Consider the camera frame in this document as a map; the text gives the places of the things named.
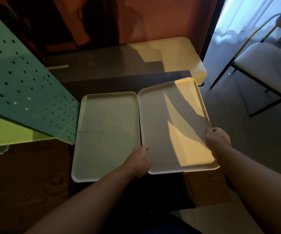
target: person's left hand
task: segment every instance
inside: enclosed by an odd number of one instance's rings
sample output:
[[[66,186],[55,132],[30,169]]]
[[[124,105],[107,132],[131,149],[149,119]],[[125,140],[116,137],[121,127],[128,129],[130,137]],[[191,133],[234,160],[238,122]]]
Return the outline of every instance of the person's left hand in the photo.
[[[122,164],[124,169],[132,171],[136,178],[141,178],[149,171],[151,161],[146,155],[147,146],[136,147],[131,155]]]

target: black metal chair leg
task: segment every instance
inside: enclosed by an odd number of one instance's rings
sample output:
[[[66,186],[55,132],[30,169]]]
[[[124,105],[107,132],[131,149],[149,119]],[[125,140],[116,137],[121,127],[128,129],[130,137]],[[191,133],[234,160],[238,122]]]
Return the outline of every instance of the black metal chair leg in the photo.
[[[224,69],[222,70],[222,72],[219,74],[219,76],[215,79],[215,81],[213,82],[213,84],[211,85],[210,89],[212,89],[214,87],[214,85],[216,85],[216,83],[220,80],[220,78],[222,78],[223,74],[226,72],[226,70],[232,65],[232,63],[234,62],[235,58],[233,57],[229,63],[224,67]]]
[[[279,103],[281,103],[281,98],[278,99],[275,102],[272,102],[271,104],[267,105],[266,107],[264,107],[264,108],[262,108],[260,110],[257,110],[255,113],[252,113],[251,115],[249,115],[249,117],[253,117],[253,116],[257,115],[257,114],[260,114],[260,113],[266,111],[267,109],[270,109],[271,107],[276,106]]]

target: person's right arm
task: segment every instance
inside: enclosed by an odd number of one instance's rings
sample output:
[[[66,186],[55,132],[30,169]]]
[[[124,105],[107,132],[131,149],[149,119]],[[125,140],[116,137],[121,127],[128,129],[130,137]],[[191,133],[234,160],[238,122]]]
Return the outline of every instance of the person's right arm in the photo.
[[[207,128],[205,143],[263,231],[281,233],[281,174],[233,149],[220,128]]]

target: perforated panel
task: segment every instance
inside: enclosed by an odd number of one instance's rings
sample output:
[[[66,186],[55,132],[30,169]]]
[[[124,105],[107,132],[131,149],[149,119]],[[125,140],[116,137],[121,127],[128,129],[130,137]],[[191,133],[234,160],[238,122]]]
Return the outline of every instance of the perforated panel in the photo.
[[[75,143],[79,102],[0,21],[0,116]]]

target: wooden floor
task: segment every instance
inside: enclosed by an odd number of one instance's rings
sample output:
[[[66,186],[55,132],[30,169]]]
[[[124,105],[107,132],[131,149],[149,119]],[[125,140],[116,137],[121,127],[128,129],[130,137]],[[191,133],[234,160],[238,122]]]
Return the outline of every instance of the wooden floor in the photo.
[[[0,155],[0,230],[26,230],[68,198],[72,148],[53,139],[11,145]],[[220,169],[183,176],[196,207],[231,202]]]

